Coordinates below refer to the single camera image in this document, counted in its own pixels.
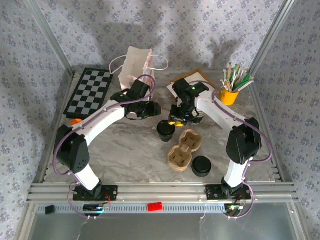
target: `yellow cup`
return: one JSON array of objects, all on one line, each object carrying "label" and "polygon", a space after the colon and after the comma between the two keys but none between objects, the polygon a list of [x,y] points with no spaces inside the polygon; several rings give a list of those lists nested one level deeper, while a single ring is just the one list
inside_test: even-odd
[{"label": "yellow cup", "polygon": [[227,106],[231,106],[235,103],[238,95],[239,95],[239,91],[229,92],[225,88],[223,88],[220,94],[220,101]]}]

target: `checkerboard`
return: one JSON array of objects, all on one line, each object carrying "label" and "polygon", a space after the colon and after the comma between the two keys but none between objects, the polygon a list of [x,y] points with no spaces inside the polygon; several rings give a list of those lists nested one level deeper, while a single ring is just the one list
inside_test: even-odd
[{"label": "checkerboard", "polygon": [[107,70],[85,68],[64,110],[68,119],[86,119],[104,103],[113,75]]}]

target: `gray marble table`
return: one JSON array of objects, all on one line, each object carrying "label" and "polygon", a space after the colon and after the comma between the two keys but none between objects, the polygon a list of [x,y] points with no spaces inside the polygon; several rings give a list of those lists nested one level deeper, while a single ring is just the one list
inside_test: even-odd
[{"label": "gray marble table", "polygon": [[[171,104],[175,102],[167,85],[170,80],[180,74],[169,71],[156,72],[157,89],[154,100],[161,105],[162,115],[141,121],[124,118],[108,127],[91,143],[89,146],[90,166],[103,183],[219,183],[221,181],[229,164],[226,153],[229,133],[223,131],[208,116],[205,116],[199,125],[188,124],[183,128],[177,127],[169,142],[162,142],[157,133],[158,122],[168,119]],[[76,73],[73,79],[70,96],[80,75]],[[220,86],[220,74],[208,73],[208,76]],[[119,79],[118,76],[114,76],[105,101],[118,91],[120,91]],[[256,116],[255,107],[247,89],[239,94],[236,103],[231,108],[247,118]],[[69,121],[63,117],[57,124],[62,125]],[[177,172],[167,165],[168,152],[178,144],[181,133],[187,128],[194,129],[203,136],[203,143],[200,149],[192,154],[192,158],[205,156],[211,160],[211,172],[204,178],[194,175],[191,167],[188,167],[184,172]],[[257,159],[265,158],[268,155],[268,148],[264,141],[262,141],[262,146]],[[252,164],[247,173],[247,180],[251,182],[274,181],[271,165],[271,162]],[[60,163],[58,163],[58,169],[61,172],[65,171],[65,167]],[[72,183],[74,180],[70,176],[56,175],[53,171],[51,158],[45,182]]]}]

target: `floral wallpaper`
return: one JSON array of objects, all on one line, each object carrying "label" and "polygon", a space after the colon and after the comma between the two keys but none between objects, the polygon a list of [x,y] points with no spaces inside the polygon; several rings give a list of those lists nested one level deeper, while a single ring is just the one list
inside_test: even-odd
[{"label": "floral wallpaper", "polygon": [[0,239],[13,239],[68,79],[21,1],[0,2]]},{"label": "floral wallpaper", "polygon": [[320,2],[298,0],[255,75],[283,168],[320,239]]},{"label": "floral wallpaper", "polygon": [[251,65],[283,0],[37,2],[74,70],[109,65],[129,46],[153,48],[175,70],[217,70],[229,61]]}]

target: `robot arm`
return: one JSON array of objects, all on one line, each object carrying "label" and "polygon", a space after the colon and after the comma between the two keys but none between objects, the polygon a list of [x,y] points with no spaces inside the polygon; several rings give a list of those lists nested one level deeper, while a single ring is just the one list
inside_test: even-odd
[{"label": "robot arm", "polygon": [[86,191],[95,198],[100,195],[102,183],[89,165],[88,147],[106,128],[129,113],[135,113],[136,117],[140,119],[160,115],[162,111],[158,103],[153,101],[137,102],[149,90],[150,87],[147,84],[136,80],[130,89],[114,94],[101,109],[90,117],[71,127],[62,125],[58,129],[54,149],[67,134],[78,129],[62,143],[57,159],[75,175]]},{"label": "robot arm", "polygon": [[222,178],[222,190],[229,197],[242,187],[246,164],[258,153],[262,144],[261,136],[257,132],[236,121],[221,109],[256,128],[259,128],[258,121],[254,118],[246,119],[229,109],[220,100],[213,100],[213,93],[201,82],[190,85],[185,79],[180,79],[174,83],[172,89],[179,99],[178,105],[171,106],[169,122],[178,122],[180,126],[188,122],[199,123],[198,116],[200,113],[205,113],[223,130],[230,132],[226,146],[226,153],[230,158],[229,167]]}]

